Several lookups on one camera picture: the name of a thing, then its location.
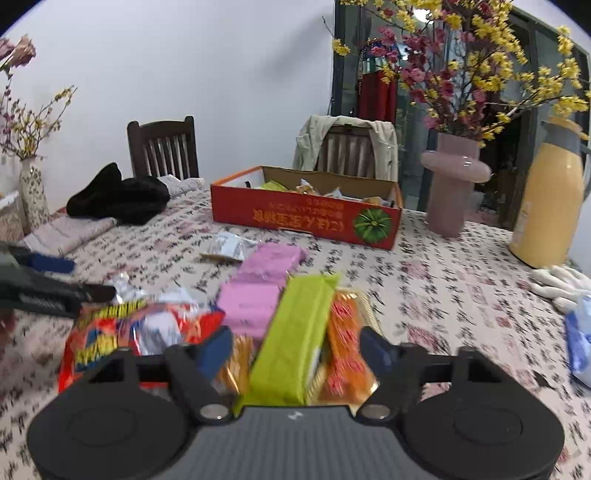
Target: metal screw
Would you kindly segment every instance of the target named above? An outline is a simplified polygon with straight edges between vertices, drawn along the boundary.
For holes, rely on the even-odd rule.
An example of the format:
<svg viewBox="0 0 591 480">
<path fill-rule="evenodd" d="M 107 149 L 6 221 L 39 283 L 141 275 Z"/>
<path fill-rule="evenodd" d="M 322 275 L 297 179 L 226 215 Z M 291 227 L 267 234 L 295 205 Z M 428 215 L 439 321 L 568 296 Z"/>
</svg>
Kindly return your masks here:
<svg viewBox="0 0 591 480">
<path fill-rule="evenodd" d="M 199 410 L 199 413 L 204 419 L 208 420 L 223 420 L 230 415 L 228 407 L 221 403 L 210 403 L 209 405 L 205 405 Z"/>
<path fill-rule="evenodd" d="M 386 405 L 370 403 L 361 409 L 361 415 L 366 419 L 383 420 L 390 415 L 390 409 Z"/>
</svg>

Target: red cardboard box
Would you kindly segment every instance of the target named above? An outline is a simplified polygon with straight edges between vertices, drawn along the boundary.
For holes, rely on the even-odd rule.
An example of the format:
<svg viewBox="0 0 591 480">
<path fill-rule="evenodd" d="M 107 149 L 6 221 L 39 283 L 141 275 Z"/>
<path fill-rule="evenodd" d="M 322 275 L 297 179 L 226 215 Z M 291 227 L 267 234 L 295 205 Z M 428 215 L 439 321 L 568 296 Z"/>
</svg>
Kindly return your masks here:
<svg viewBox="0 0 591 480">
<path fill-rule="evenodd" d="M 301 179 L 309 182 L 320 194 L 340 188 L 347 197 L 379 196 L 393 201 L 395 206 L 257 189 L 274 180 L 295 190 Z M 402 195 L 395 181 L 319 171 L 254 167 L 212 183 L 211 191 L 216 222 L 305 232 L 386 250 L 394 246 L 402 213 Z"/>
</svg>

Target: round black pad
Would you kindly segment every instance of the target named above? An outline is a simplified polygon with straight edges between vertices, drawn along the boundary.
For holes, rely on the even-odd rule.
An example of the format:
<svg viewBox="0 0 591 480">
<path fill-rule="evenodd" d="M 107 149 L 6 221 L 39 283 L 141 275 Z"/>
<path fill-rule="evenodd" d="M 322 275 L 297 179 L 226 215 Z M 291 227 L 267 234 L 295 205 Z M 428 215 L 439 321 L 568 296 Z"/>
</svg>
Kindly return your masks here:
<svg viewBox="0 0 591 480">
<path fill-rule="evenodd" d="M 403 423 L 409 453 L 446 478 L 547 478 L 562 451 L 564 430 L 542 402 L 520 389 L 476 383 L 413 406 Z"/>
<path fill-rule="evenodd" d="M 29 451 L 44 478 L 146 478 L 182 448 L 187 426 L 174 404 L 121 383 L 71 389 L 28 430 Z"/>
</svg>

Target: pink vase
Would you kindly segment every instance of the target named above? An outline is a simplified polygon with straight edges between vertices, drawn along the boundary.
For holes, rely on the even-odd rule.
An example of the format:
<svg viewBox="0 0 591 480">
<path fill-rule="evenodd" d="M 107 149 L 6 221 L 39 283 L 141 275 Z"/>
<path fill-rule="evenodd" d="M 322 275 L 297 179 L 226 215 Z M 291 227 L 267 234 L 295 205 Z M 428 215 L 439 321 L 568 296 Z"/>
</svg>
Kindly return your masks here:
<svg viewBox="0 0 591 480">
<path fill-rule="evenodd" d="M 437 151 L 423 153 L 421 163 L 433 171 L 427 206 L 429 230 L 446 237 L 459 236 L 474 184 L 491 177 L 491 169 L 479 157 L 477 141 L 449 134 L 437 135 Z"/>
</svg>

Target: white wall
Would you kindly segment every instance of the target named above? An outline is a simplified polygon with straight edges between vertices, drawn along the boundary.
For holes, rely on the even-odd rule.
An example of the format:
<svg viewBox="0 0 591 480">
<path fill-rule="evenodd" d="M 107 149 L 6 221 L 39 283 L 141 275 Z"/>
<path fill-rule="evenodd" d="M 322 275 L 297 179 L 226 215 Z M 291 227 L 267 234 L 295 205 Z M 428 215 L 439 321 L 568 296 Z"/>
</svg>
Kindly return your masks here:
<svg viewBox="0 0 591 480">
<path fill-rule="evenodd" d="M 62 130 L 41 147 L 51 210 L 101 167 L 131 176 L 126 126 L 195 117 L 200 174 L 216 180 L 258 164 L 290 166 L 295 136 L 326 113 L 333 0 L 45 0 L 7 36 L 27 33 L 37 57 L 14 70 L 34 106 L 79 90 Z M 0 191 L 18 165 L 0 164 Z"/>
</svg>

